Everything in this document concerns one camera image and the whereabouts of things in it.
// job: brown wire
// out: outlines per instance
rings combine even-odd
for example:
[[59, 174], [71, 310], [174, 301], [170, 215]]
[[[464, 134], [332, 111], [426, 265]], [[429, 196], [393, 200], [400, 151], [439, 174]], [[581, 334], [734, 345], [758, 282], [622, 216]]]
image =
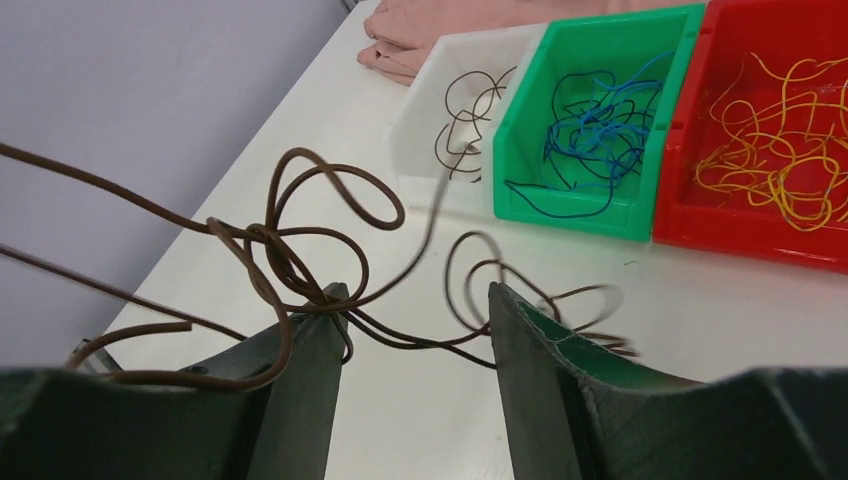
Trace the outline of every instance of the brown wire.
[[[487, 72], [484, 72], [482, 70], [472, 70], [472, 71], [463, 73], [459, 77], [455, 78], [453, 81], [451, 81], [450, 84], [448, 84], [448, 88], [445, 89], [445, 96], [444, 96], [445, 110], [447, 111], [448, 115], [451, 116], [451, 118], [453, 120], [451, 122], [446, 123], [442, 127], [442, 129], [439, 131], [439, 134], [436, 135], [436, 141], [433, 144], [433, 153], [436, 157], [436, 160], [443, 167], [445, 167], [446, 169], [448, 169], [450, 171], [450, 173], [448, 175], [449, 180], [453, 180], [453, 175], [457, 172], [458, 173], [478, 173], [478, 172], [480, 172], [479, 167], [473, 168], [473, 169], [462, 169], [462, 168], [460, 168], [460, 165], [462, 164], [463, 160], [465, 160], [467, 157], [480, 155], [481, 152], [476, 147], [476, 144], [480, 140], [483, 139], [483, 135], [480, 132], [480, 126], [477, 124], [477, 122], [479, 122], [479, 121], [489, 122], [489, 121], [492, 120], [491, 118], [487, 117], [486, 115], [489, 113], [489, 111], [491, 111], [492, 106], [494, 105], [495, 95], [497, 95], [497, 97], [500, 99], [501, 98], [501, 92], [506, 89], [506, 86], [501, 85], [501, 83], [504, 81], [504, 79], [509, 74], [511, 74], [512, 72], [515, 71], [515, 68], [516, 67], [512, 67], [512, 68], [508, 69], [497, 80], [495, 80], [494, 77], [492, 77]], [[467, 77], [470, 77], [472, 75], [481, 75], [481, 76], [485, 77], [486, 79], [489, 80], [489, 82], [492, 83], [492, 86], [484, 89], [477, 96], [477, 98], [474, 100], [474, 104], [472, 105], [471, 110], [461, 109], [457, 112], [454, 112], [451, 109], [451, 106], [450, 106], [450, 92], [462, 80], [464, 80]], [[486, 105], [483, 112], [478, 115], [476, 113], [477, 107], [480, 104], [480, 101], [483, 100], [487, 96], [489, 98], [489, 103], [488, 103], [488, 105]], [[454, 130], [456, 128], [457, 123], [471, 123], [472, 126], [474, 127], [474, 131], [477, 134], [477, 137], [474, 138], [473, 140], [469, 141], [468, 143], [466, 143], [465, 146], [463, 147], [462, 151], [455, 152], [455, 151], [452, 151], [450, 149], [450, 144], [451, 144], [451, 139], [453, 138], [453, 133], [454, 133]], [[453, 162], [452, 164], [449, 164], [447, 161], [445, 161], [442, 158], [442, 156], [439, 154], [439, 143], [442, 139], [442, 136], [445, 134], [445, 132], [448, 133], [447, 139], [445, 140], [445, 147], [444, 147], [445, 152], [447, 152], [449, 155], [453, 155], [453, 156], [458, 155], [459, 156], [459, 158], [456, 159], [456, 161]], [[478, 176], [477, 178], [472, 180], [471, 183], [477, 183], [479, 181], [480, 181], [480, 177]]]
[[[445, 341], [420, 338], [393, 330], [381, 324], [380, 322], [377, 322], [375, 319], [373, 319], [361, 310], [360, 307], [385, 295], [398, 283], [400, 283], [407, 276], [409, 276], [409, 274], [423, 258], [433, 238], [433, 233], [435, 231], [437, 219], [439, 216], [439, 210], [441, 208], [441, 202], [448, 185], [447, 174], [443, 176], [439, 184], [437, 193], [434, 198], [433, 206], [428, 217], [424, 237], [422, 239], [421, 245], [418, 248], [418, 251], [415, 253], [415, 255], [413, 255], [412, 260], [392, 280], [387, 282], [382, 287], [376, 289], [371, 294], [365, 295], [365, 290], [367, 288], [370, 274], [368, 259], [362, 248], [350, 237], [339, 231], [324, 227], [279, 227], [284, 208], [287, 205], [288, 200], [295, 193], [295, 191], [310, 178], [316, 175], [323, 175], [330, 181], [330, 183], [333, 185], [333, 187], [339, 193], [345, 203], [363, 221], [365, 221], [372, 227], [385, 231], [392, 231], [399, 228], [405, 220], [405, 211], [399, 198], [397, 197], [397, 195], [395, 195], [394, 192], [392, 192], [392, 190], [388, 186], [381, 182], [377, 177], [360, 168], [343, 164], [329, 164], [318, 154], [305, 148], [294, 148], [289, 150], [288, 152], [283, 154], [282, 158], [280, 159], [274, 170], [274, 173], [272, 174], [271, 185], [268, 191], [268, 198], [265, 209], [264, 223], [255, 223], [249, 225], [245, 229], [240, 229], [228, 225], [223, 221], [212, 217], [208, 218], [205, 223], [193, 221], [189, 218], [178, 215], [175, 212], [172, 212], [146, 199], [145, 197], [138, 195], [102, 177], [93, 175], [91, 173], [85, 172], [69, 165], [62, 164], [60, 162], [56, 162], [40, 155], [36, 155], [30, 152], [26, 152], [24, 150], [8, 146], [3, 143], [0, 143], [0, 155], [23, 162], [28, 165], [59, 173], [61, 175], [73, 178], [88, 185], [107, 191], [113, 195], [116, 195], [124, 200], [127, 200], [141, 207], [144, 210], [147, 210], [150, 213], [153, 213], [154, 215], [157, 215], [167, 221], [179, 225], [182, 228], [186, 228], [199, 233], [215, 235], [242, 263], [242, 265], [247, 271], [248, 278], [251, 284], [253, 285], [254, 290], [257, 292], [260, 298], [262, 298], [266, 303], [269, 304], [269, 306], [271, 306], [277, 316], [281, 340], [281, 348], [279, 355], [269, 369], [257, 374], [254, 377], [244, 380], [229, 380], [210, 377], [197, 373], [169, 372], [158, 370], [114, 372], [104, 375], [106, 378], [109, 378], [114, 381], [128, 384], [173, 385], [219, 391], [238, 391], [261, 387], [273, 381], [277, 376], [279, 376], [285, 369], [286, 364], [288, 363], [292, 350], [292, 328], [291, 321], [288, 317], [290, 313], [330, 314], [332, 316], [336, 328], [342, 335], [343, 341], [346, 346], [346, 353], [343, 358], [344, 363], [350, 360], [353, 354], [353, 343], [346, 330], [342, 328], [340, 323], [340, 317], [344, 317], [345, 319], [347, 319], [348, 322], [362, 330], [366, 335], [373, 338], [374, 340], [392, 348], [404, 350], [440, 348], [455, 353], [478, 365], [482, 365], [488, 368], [494, 368], [495, 366], [491, 362], [477, 358], [457, 348], [458, 345], [473, 340], [478, 336], [489, 334], [488, 323], [485, 321], [483, 315], [480, 313], [476, 305], [474, 305], [474, 302], [470, 296], [471, 277], [477, 270], [479, 270], [485, 265], [497, 265], [499, 269], [499, 279], [502, 282], [505, 281], [506, 272], [512, 273], [513, 275], [518, 277], [533, 291], [539, 294], [542, 298], [546, 299], [546, 301], [549, 303], [554, 312], [554, 317], [557, 320], [561, 318], [559, 310], [554, 304], [554, 300], [557, 298], [561, 298], [562, 296], [547, 297], [538, 287], [529, 282], [515, 269], [503, 263], [501, 253], [497, 247], [497, 244], [494, 242], [494, 239], [492, 239], [490, 236], [483, 232], [468, 232], [465, 235], [461, 236], [452, 247], [445, 268], [445, 297], [448, 302], [448, 306], [451, 312], [457, 318], [457, 320], [466, 328], [471, 330], [470, 334], [467, 334], [460, 338]], [[280, 182], [285, 172], [285, 169], [291, 163], [291, 161], [296, 158], [305, 158], [312, 162], [314, 166], [307, 169], [303, 173], [297, 175], [285, 188], [282, 189], [282, 192], [280, 192]], [[378, 219], [371, 215], [359, 204], [359, 202], [350, 194], [350, 192], [344, 186], [344, 183], [341, 181], [339, 175], [340, 173], [359, 177], [374, 186], [390, 201], [395, 210], [395, 217], [392, 220], [386, 221]], [[356, 289], [348, 299], [341, 300], [337, 298], [328, 297], [324, 294], [323, 290], [321, 289], [321, 286], [311, 274], [306, 264], [303, 262], [302, 259], [300, 259], [300, 257], [294, 252], [294, 250], [288, 246], [285, 241], [285, 239], [288, 237], [294, 237], [298, 235], [319, 235], [334, 238], [344, 243], [356, 255], [360, 263], [361, 278], [359, 285], [356, 287]], [[471, 270], [465, 280], [464, 288], [466, 301], [469, 303], [469, 307], [471, 308], [472, 315], [475, 317], [475, 320], [480, 324], [479, 327], [471, 325], [470, 322], [463, 319], [458, 313], [450, 293], [450, 286], [448, 281], [450, 268], [456, 250], [463, 241], [474, 236], [482, 238], [489, 245], [490, 249], [492, 250], [492, 254], [495, 257], [494, 259], [484, 260], [475, 265], [475, 267]], [[242, 245], [239, 245], [237, 243], [237, 240], [241, 240]], [[290, 291], [296, 293], [299, 296], [304, 297], [313, 305], [291, 305], [283, 302], [280, 299], [280, 296], [271, 284], [271, 281], [253, 260], [252, 248], [254, 244], [261, 244], [264, 247], [266, 258], [268, 259], [271, 270], [277, 277], [278, 281], [280, 281], [285, 288], [289, 289]], [[187, 331], [190, 330], [191, 325], [193, 324], [210, 328], [225, 335], [229, 335], [230, 337], [233, 337], [237, 340], [245, 339], [243, 335], [234, 332], [233, 330], [227, 327], [218, 325], [215, 322], [198, 318], [196, 316], [172, 309], [170, 307], [165, 307], [156, 304], [144, 298], [138, 297], [132, 293], [122, 291], [113, 286], [104, 284], [79, 273], [72, 272], [58, 265], [54, 265], [44, 260], [38, 259], [32, 255], [20, 252], [7, 245], [0, 244], [0, 254], [18, 260], [30, 266], [42, 269], [49, 273], [53, 273], [68, 280], [83, 284], [108, 295], [134, 303], [144, 308], [148, 308], [161, 314], [182, 320], [182, 322], [176, 323], [158, 323], [152, 325], [128, 327], [102, 335], [92, 340], [89, 344], [86, 345], [86, 347], [83, 347], [75, 355], [73, 355], [66, 364], [66, 366], [69, 368], [73, 368], [74, 366], [81, 364], [82, 361], [85, 360], [85, 358], [94, 353], [96, 350], [108, 346], [114, 342], [126, 338], [137, 337], [140, 335], [169, 333], [174, 331]], [[572, 295], [574, 293], [575, 292], [569, 292], [568, 294], [564, 295]], [[594, 325], [597, 322], [603, 320], [611, 313], [612, 311], [609, 311], [609, 309], [604, 310], [604, 312], [602, 312], [593, 321], [593, 323], [591, 323], [591, 325]], [[626, 345], [627, 343], [625, 339], [604, 334], [584, 335], [586, 335], [587, 337], [588, 335], [595, 335], [594, 338], [597, 338], [599, 340], [612, 341], [613, 347], [608, 347], [611, 351], [616, 351], [616, 349], [619, 349], [619, 344]]]

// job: red plastic bin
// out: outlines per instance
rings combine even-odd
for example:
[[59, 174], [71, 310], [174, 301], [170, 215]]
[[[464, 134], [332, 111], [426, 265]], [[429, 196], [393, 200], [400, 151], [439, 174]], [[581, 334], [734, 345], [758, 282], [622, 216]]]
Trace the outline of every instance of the red plastic bin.
[[[757, 110], [781, 100], [782, 82], [764, 73], [750, 52], [781, 75], [803, 59], [848, 57], [846, 18], [846, 0], [714, 0], [708, 5], [666, 141], [653, 230], [656, 243], [848, 273], [848, 223], [831, 221], [818, 230], [801, 232], [784, 220], [774, 203], [752, 207], [744, 192], [717, 193], [694, 181], [698, 162], [731, 138], [709, 115], [717, 100], [743, 99]], [[807, 72], [813, 66], [802, 65]], [[801, 67], [793, 78], [806, 75], [800, 71]], [[733, 90], [721, 99], [737, 78]], [[846, 79], [848, 62], [811, 80], [806, 89], [815, 91], [821, 102], [838, 103]], [[717, 105], [715, 112], [720, 114], [723, 108]], [[806, 121], [812, 131], [827, 133], [831, 125], [840, 125], [837, 110], [820, 109], [809, 115], [812, 121], [787, 116], [785, 129], [808, 128], [802, 125]], [[767, 158], [768, 152], [762, 155], [768, 164], [780, 161], [777, 156]], [[829, 155], [848, 172], [848, 150], [832, 148]], [[813, 188], [827, 175], [821, 168], [797, 168], [787, 186], [792, 181], [796, 187]], [[848, 185], [833, 192], [834, 205], [848, 200]]]

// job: tangled wire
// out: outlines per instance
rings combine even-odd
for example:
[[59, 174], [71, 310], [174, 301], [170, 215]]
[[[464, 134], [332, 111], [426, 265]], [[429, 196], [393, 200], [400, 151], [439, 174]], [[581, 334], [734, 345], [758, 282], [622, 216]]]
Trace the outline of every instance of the tangled wire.
[[[490, 112], [493, 112], [494, 110], [495, 98], [497, 97], [498, 100], [501, 99], [501, 93], [506, 90], [506, 85], [503, 85], [503, 83], [510, 74], [515, 72], [515, 68], [516, 67], [512, 67], [508, 69], [500, 77], [498, 77], [497, 80], [482, 70], [472, 70], [455, 78], [445, 90], [445, 110], [452, 120], [449, 123], [446, 123], [442, 129], [439, 130], [439, 134], [436, 135], [436, 142], [433, 144], [433, 153], [436, 155], [436, 160], [450, 172], [448, 174], [448, 180], [453, 180], [454, 175], [456, 173], [460, 173], [471, 175], [471, 183], [477, 183], [480, 181], [480, 166], [460, 168], [460, 164], [468, 157], [480, 155], [480, 149], [477, 147], [477, 143], [483, 139], [483, 134], [480, 132], [480, 125], [478, 122], [492, 121], [492, 118], [489, 115]], [[475, 77], [488, 80], [492, 86], [483, 89], [477, 97], [474, 98], [471, 110], [468, 110], [467, 108], [452, 108], [450, 102], [451, 90], [453, 90], [463, 80]], [[453, 137], [458, 125], [471, 125], [474, 129], [475, 137], [466, 142], [462, 142], [462, 150], [452, 150], [451, 147], [454, 145]], [[447, 153], [448, 155], [459, 157], [454, 162], [449, 162], [442, 158], [443, 154], [439, 153], [439, 151], [442, 150], [442, 148], [439, 147], [439, 144], [441, 143], [442, 136], [444, 136], [445, 133], [447, 133], [447, 138], [445, 139], [443, 150], [444, 153]]]
[[[643, 65], [630, 79], [617, 83], [608, 70], [570, 73], [559, 79], [551, 95], [553, 122], [545, 135], [542, 161], [538, 164], [541, 183], [517, 183], [505, 180], [511, 191], [522, 197], [542, 215], [557, 218], [583, 218], [603, 213], [612, 203], [616, 190], [628, 175], [641, 175], [640, 167], [651, 124], [655, 115], [654, 102], [662, 92], [661, 80], [640, 79], [652, 65], [674, 52], [666, 52]], [[570, 102], [561, 99], [563, 85], [588, 81], [589, 98]], [[637, 101], [636, 96], [647, 98]], [[594, 178], [579, 183], [563, 170], [575, 164]], [[606, 202], [589, 212], [562, 215], [549, 212], [534, 204], [521, 187], [541, 188], [562, 192], [605, 191]]]
[[[745, 71], [716, 99], [710, 118], [721, 124], [730, 141], [718, 146], [695, 165], [693, 180], [706, 190], [725, 194], [719, 206], [731, 196], [744, 196], [751, 207], [776, 206], [792, 228], [801, 232], [818, 230], [831, 221], [848, 220], [848, 171], [842, 166], [848, 152], [848, 122], [845, 114], [848, 80], [842, 83], [838, 102], [821, 97], [836, 91], [832, 86], [811, 83], [848, 58], [817, 62], [808, 58], [789, 68], [785, 76], [773, 73], [755, 53], [768, 78], [780, 82], [780, 100], [763, 108], [739, 96], [716, 115], [720, 102], [732, 98], [731, 91]], [[790, 96], [790, 87], [800, 90]], [[736, 112], [736, 120], [730, 120]]]
[[[318, 175], [323, 175], [330, 181], [330, 183], [333, 185], [333, 187], [336, 189], [342, 199], [344, 199], [345, 203], [347, 203], [347, 205], [353, 210], [353, 212], [363, 221], [365, 221], [374, 228], [384, 231], [392, 231], [398, 229], [404, 223], [405, 220], [405, 212], [400, 200], [395, 195], [395, 193], [392, 192], [391, 189], [389, 189], [389, 187], [387, 187], [377, 177], [360, 168], [343, 164], [330, 164], [311, 150], [305, 148], [293, 148], [282, 156], [271, 177], [270, 188], [268, 191], [268, 201], [265, 209], [265, 218], [262, 223], [253, 223], [251, 225], [248, 225], [246, 228], [238, 228], [213, 217], [208, 218], [205, 223], [193, 221], [190, 218], [180, 216], [160, 205], [157, 205], [156, 203], [148, 200], [147, 198], [138, 195], [102, 177], [93, 175], [91, 173], [85, 172], [69, 165], [65, 165], [55, 160], [42, 157], [40, 155], [19, 150], [17, 148], [2, 143], [0, 143], [0, 155], [6, 156], [19, 162], [23, 162], [28, 165], [43, 168], [45, 170], [49, 170], [64, 175], [66, 177], [70, 177], [75, 180], [84, 182], [88, 185], [94, 186], [96, 188], [105, 190], [113, 195], [116, 195], [128, 202], [137, 205], [138, 207], [154, 215], [157, 215], [171, 223], [179, 225], [182, 228], [202, 234], [216, 236], [230, 250], [230, 252], [232, 252], [232, 254], [235, 255], [236, 258], [238, 258], [238, 260], [244, 265], [244, 268], [247, 271], [248, 278], [251, 284], [253, 285], [254, 290], [259, 295], [259, 297], [262, 298], [263, 301], [265, 301], [271, 308], [273, 308], [276, 314], [277, 322], [279, 324], [279, 333], [281, 340], [279, 356], [270, 368], [251, 378], [243, 380], [230, 380], [224, 378], [214, 378], [190, 372], [171, 372], [158, 370], [123, 371], [106, 373], [103, 375], [107, 379], [121, 383], [140, 385], [171, 385], [216, 391], [241, 391], [259, 388], [264, 385], [267, 385], [268, 383], [274, 381], [274, 379], [276, 379], [283, 372], [292, 353], [293, 338], [291, 321], [289, 319], [290, 313], [330, 315], [333, 318], [333, 322], [336, 325], [339, 334], [342, 335], [346, 346], [345, 355], [342, 359], [343, 363], [346, 363], [351, 359], [353, 355], [353, 343], [351, 342], [350, 336], [348, 335], [347, 331], [342, 327], [340, 317], [345, 318], [350, 324], [356, 326], [374, 340], [392, 348], [404, 350], [423, 350], [431, 348], [440, 348], [455, 353], [478, 365], [488, 368], [495, 368], [495, 365], [491, 362], [477, 358], [458, 348], [459, 345], [473, 340], [474, 338], [480, 336], [487, 336], [490, 334], [488, 322], [486, 321], [485, 317], [480, 312], [480, 310], [474, 305], [471, 299], [471, 280], [474, 274], [482, 267], [487, 265], [497, 266], [499, 280], [501, 282], [505, 282], [505, 277], [507, 273], [516, 276], [537, 295], [539, 295], [545, 300], [545, 303], [553, 311], [555, 320], [559, 322], [562, 322], [562, 316], [556, 304], [554, 303], [555, 300], [566, 298], [589, 290], [600, 290], [602, 292], [617, 292], [617, 289], [609, 285], [591, 285], [561, 295], [549, 297], [545, 295], [545, 293], [542, 292], [541, 289], [539, 289], [537, 286], [527, 280], [527, 278], [524, 277], [521, 273], [516, 271], [510, 265], [504, 263], [500, 249], [498, 248], [497, 244], [491, 236], [484, 232], [471, 231], [465, 233], [459, 239], [457, 239], [457, 241], [451, 248], [450, 254], [448, 255], [445, 264], [444, 277], [444, 291], [448, 306], [453, 315], [457, 318], [457, 320], [470, 330], [470, 333], [460, 338], [445, 341], [420, 338], [412, 335], [407, 335], [402, 332], [398, 332], [383, 325], [382, 323], [376, 321], [367, 313], [365, 313], [362, 310], [362, 307], [382, 297], [390, 290], [392, 290], [395, 286], [397, 286], [400, 282], [407, 278], [409, 274], [413, 271], [413, 269], [421, 261], [422, 257], [424, 256], [424, 253], [426, 252], [433, 238], [433, 232], [435, 230], [436, 220], [438, 219], [438, 213], [442, 197], [444, 196], [445, 190], [448, 185], [447, 175], [443, 176], [442, 181], [439, 185], [438, 192], [433, 203], [433, 207], [429, 214], [424, 238], [417, 252], [413, 256], [412, 260], [400, 273], [398, 273], [388, 283], [374, 290], [372, 293], [366, 294], [365, 290], [368, 285], [369, 276], [368, 259], [362, 248], [350, 237], [337, 230], [320, 226], [279, 226], [283, 210], [285, 209], [289, 199], [291, 199], [295, 191], [310, 178]], [[285, 172], [289, 164], [291, 164], [291, 162], [296, 158], [305, 158], [309, 160], [314, 166], [307, 169], [303, 173], [300, 173], [288, 185], [282, 187], [281, 179], [283, 177], [283, 173]], [[374, 188], [379, 190], [383, 195], [385, 195], [385, 197], [391, 202], [392, 207], [395, 210], [395, 218], [390, 221], [380, 220], [371, 215], [371, 213], [369, 213], [367, 210], [365, 210], [359, 204], [359, 202], [350, 194], [348, 189], [345, 187], [344, 183], [341, 181], [339, 174], [342, 173], [365, 180]], [[328, 297], [324, 294], [321, 286], [318, 284], [315, 277], [309, 271], [303, 259], [301, 259], [298, 254], [294, 250], [292, 250], [286, 243], [287, 238], [301, 235], [318, 235], [336, 239], [344, 243], [354, 253], [354, 255], [359, 261], [362, 273], [359, 284], [357, 285], [353, 294], [350, 295], [350, 298], [342, 300], [338, 298]], [[451, 265], [457, 249], [462, 244], [462, 242], [472, 237], [477, 237], [483, 240], [489, 246], [492, 252], [492, 258], [478, 262], [468, 272], [465, 278], [465, 298], [466, 301], [469, 302], [471, 315], [474, 319], [474, 323], [464, 318], [457, 311], [455, 302], [451, 298], [450, 282], [448, 280]], [[266, 256], [270, 264], [270, 268], [273, 271], [274, 276], [277, 278], [277, 280], [282, 283], [283, 287], [303, 297], [308, 302], [311, 302], [313, 304], [312, 306], [288, 304], [280, 299], [279, 293], [272, 285], [271, 280], [269, 280], [269, 278], [253, 260], [253, 247], [255, 244], [261, 245], [263, 247], [264, 255]], [[90, 288], [99, 290], [108, 295], [112, 295], [127, 302], [131, 302], [133, 304], [145, 307], [147, 309], [179, 320], [174, 322], [163, 322], [128, 327], [104, 334], [86, 344], [85, 347], [81, 348], [74, 356], [72, 356], [66, 363], [66, 367], [68, 368], [75, 368], [76, 366], [81, 364], [86, 357], [88, 357], [98, 349], [115, 343], [117, 341], [142, 335], [185, 332], [191, 330], [193, 325], [199, 325], [205, 328], [215, 330], [224, 335], [228, 335], [237, 341], [241, 341], [246, 338], [244, 335], [241, 335], [238, 332], [235, 332], [224, 326], [218, 325], [215, 322], [202, 319], [194, 315], [175, 310], [170, 307], [156, 304], [154, 302], [151, 302], [150, 300], [146, 300], [131, 293], [124, 292], [120, 289], [104, 284], [97, 280], [85, 277], [78, 273], [72, 272], [63, 267], [50, 264], [9, 246], [0, 244], [0, 254], [28, 264], [30, 266], [53, 273], [60, 277], [64, 277], [66, 279], [86, 285]], [[594, 339], [601, 346], [604, 346], [611, 352], [617, 353], [619, 355], [636, 356], [637, 354], [630, 348], [628, 341], [624, 338], [604, 334], [592, 334], [586, 332], [586, 329], [596, 325], [598, 322], [601, 322], [605, 318], [608, 318], [613, 313], [613, 311], [614, 308], [604, 309], [587, 325], [579, 327], [575, 330], [584, 332], [583, 335]]]

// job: pink cloth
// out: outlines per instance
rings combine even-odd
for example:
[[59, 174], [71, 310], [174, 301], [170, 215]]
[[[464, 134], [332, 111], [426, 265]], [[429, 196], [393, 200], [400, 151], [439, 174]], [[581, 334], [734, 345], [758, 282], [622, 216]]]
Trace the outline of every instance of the pink cloth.
[[357, 60], [409, 85], [439, 37], [695, 3], [695, 0], [380, 0], [365, 20], [377, 42]]

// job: plastic bin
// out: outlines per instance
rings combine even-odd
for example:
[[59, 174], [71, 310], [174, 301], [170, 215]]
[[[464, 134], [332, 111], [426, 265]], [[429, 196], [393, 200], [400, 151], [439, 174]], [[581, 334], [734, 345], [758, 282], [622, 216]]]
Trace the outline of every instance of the plastic bin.
[[[848, 273], [848, 225], [830, 222], [815, 231], [798, 231], [784, 220], [776, 204], [753, 207], [744, 192], [712, 192], [695, 182], [696, 166], [731, 139], [709, 114], [714, 104], [718, 115], [724, 112], [726, 102], [744, 100], [758, 110], [781, 99], [783, 82], [764, 73], [750, 58], [751, 52], [780, 76], [800, 60], [848, 57], [848, 37], [843, 33], [846, 16], [848, 2], [842, 0], [716, 0], [709, 5], [668, 134], [655, 242]], [[740, 76], [743, 62], [745, 70]], [[811, 68], [807, 64], [793, 77], [805, 76]], [[792, 83], [788, 92], [815, 91], [819, 101], [838, 103], [846, 79], [848, 64], [838, 65], [810, 84]], [[835, 126], [842, 130], [836, 109], [820, 108], [815, 115], [800, 110], [796, 113], [801, 115], [787, 117], [787, 129], [827, 132]], [[779, 125], [763, 124], [760, 128], [775, 133]], [[797, 136], [787, 138], [798, 152], [807, 148]], [[764, 169], [780, 161], [769, 151], [759, 155], [766, 162]], [[845, 149], [832, 146], [829, 155], [846, 170]], [[812, 188], [821, 185], [825, 175], [821, 168], [798, 173], [788, 178], [787, 184], [800, 182]], [[839, 205], [846, 199], [846, 192], [831, 199]]]
[[[442, 36], [409, 88], [400, 113], [390, 124], [386, 143], [392, 169], [398, 179], [398, 194], [412, 209], [429, 209], [436, 187], [447, 168], [436, 159], [436, 152], [448, 165], [458, 158], [446, 152], [448, 135], [436, 139], [445, 125], [453, 123], [446, 108], [446, 91], [463, 74], [482, 71], [506, 86], [500, 97], [491, 95], [478, 103], [477, 122], [482, 139], [474, 144], [479, 155], [468, 156], [458, 166], [463, 170], [480, 168], [476, 173], [456, 174], [445, 192], [442, 213], [492, 218], [492, 152], [490, 134], [497, 130], [505, 107], [512, 101], [515, 86], [524, 72], [547, 28], [547, 24], [504, 28], [484, 32]], [[492, 83], [483, 75], [469, 75], [450, 89], [451, 109], [474, 109], [474, 102]], [[470, 123], [457, 123], [450, 151], [457, 152], [474, 140], [477, 132]], [[479, 177], [480, 181], [472, 183]]]
[[[697, 4], [552, 23], [495, 135], [495, 215], [648, 241], [666, 133], [703, 14], [704, 5]], [[544, 156], [547, 128], [554, 118], [551, 96], [560, 79], [596, 70], [611, 71], [618, 79], [631, 78], [664, 52], [671, 52], [670, 56], [643, 72], [650, 78], [664, 80], [664, 86], [652, 104], [655, 113], [653, 124], [649, 125], [641, 175], [626, 176], [603, 212], [581, 218], [552, 218], [534, 205], [559, 216], [594, 212], [606, 203], [609, 189], [596, 192], [506, 186], [505, 181], [537, 185], [543, 181], [539, 164]], [[572, 100], [589, 98], [589, 89], [585, 82], [575, 83], [567, 86], [567, 95]], [[589, 172], [576, 161], [574, 164], [576, 168], [566, 167], [568, 175], [581, 183], [592, 181]]]

